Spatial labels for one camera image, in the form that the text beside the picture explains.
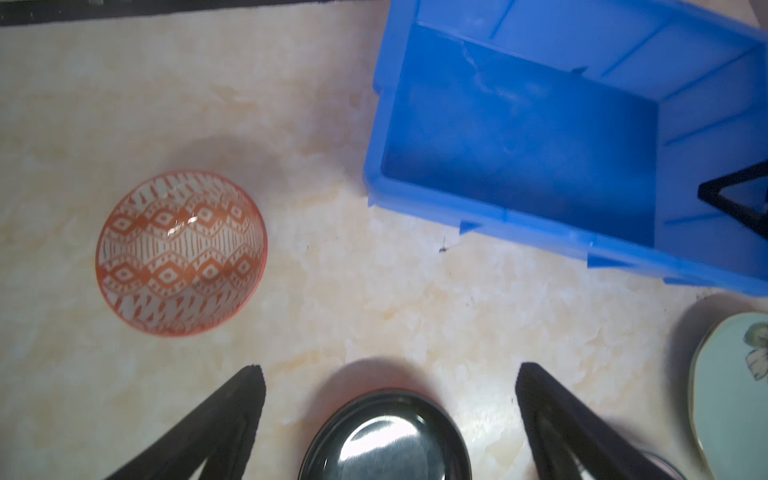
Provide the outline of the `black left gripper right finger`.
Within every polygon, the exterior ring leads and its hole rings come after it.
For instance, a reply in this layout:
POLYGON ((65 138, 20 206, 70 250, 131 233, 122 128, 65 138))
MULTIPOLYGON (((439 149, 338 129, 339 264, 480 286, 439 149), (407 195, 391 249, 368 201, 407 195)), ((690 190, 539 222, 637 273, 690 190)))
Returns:
POLYGON ((521 364, 515 391, 540 479, 671 477, 539 364, 521 364))

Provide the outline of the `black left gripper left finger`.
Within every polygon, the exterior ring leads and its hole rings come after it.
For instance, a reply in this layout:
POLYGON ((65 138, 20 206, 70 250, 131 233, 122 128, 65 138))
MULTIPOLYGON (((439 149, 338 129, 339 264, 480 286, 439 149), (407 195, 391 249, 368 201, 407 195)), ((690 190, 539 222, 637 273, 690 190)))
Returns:
POLYGON ((154 444, 110 475, 112 479, 241 479, 266 398, 262 369, 249 365, 154 444))

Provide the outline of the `light green flower plate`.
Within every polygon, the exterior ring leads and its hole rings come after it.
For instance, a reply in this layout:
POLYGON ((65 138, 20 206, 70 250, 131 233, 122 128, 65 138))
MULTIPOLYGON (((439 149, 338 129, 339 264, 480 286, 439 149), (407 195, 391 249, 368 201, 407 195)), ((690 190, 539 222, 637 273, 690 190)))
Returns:
POLYGON ((698 346, 689 416, 715 479, 767 477, 767 315, 733 315, 698 346))

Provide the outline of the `black plate orange underside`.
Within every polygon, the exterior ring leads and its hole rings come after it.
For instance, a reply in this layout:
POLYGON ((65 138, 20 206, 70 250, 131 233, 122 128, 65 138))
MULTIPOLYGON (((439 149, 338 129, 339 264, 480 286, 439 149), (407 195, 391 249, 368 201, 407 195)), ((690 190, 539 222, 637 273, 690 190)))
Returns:
POLYGON ((465 441, 432 399, 385 389, 339 408, 309 444, 299 479, 470 479, 465 441))

